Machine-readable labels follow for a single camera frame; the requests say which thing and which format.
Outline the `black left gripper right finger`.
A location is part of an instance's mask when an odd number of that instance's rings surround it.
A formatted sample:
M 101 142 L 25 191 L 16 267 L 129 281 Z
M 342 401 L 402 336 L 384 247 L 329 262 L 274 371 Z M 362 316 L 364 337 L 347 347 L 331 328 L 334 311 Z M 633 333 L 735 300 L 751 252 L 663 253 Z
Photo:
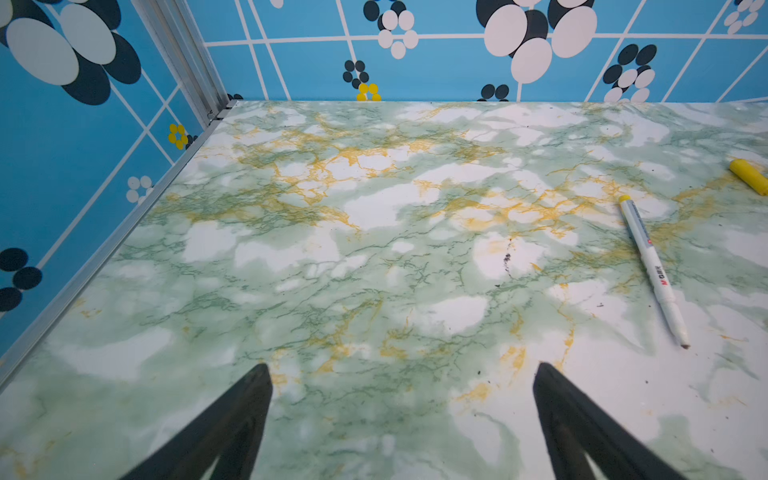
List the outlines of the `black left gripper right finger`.
M 593 479 L 591 463 L 608 479 L 683 477 L 553 365 L 539 365 L 533 394 L 557 479 Z

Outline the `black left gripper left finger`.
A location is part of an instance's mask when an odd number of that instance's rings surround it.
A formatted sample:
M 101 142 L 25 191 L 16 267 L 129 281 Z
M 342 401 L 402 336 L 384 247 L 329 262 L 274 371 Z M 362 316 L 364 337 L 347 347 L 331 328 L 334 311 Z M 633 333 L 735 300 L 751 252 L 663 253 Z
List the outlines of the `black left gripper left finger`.
M 273 384 L 261 363 L 224 392 L 126 479 L 248 479 L 264 434 Z

